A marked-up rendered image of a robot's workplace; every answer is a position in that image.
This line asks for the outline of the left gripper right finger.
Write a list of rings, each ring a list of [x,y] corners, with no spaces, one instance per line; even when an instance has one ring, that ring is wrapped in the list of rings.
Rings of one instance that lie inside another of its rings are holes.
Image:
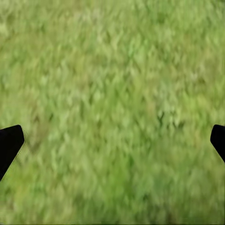
[[[211,132],[210,141],[225,161],[225,127],[215,124]]]

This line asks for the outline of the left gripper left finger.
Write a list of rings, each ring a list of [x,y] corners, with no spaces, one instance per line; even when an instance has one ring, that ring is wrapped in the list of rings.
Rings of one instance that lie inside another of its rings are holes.
[[[0,130],[0,181],[24,143],[21,125]]]

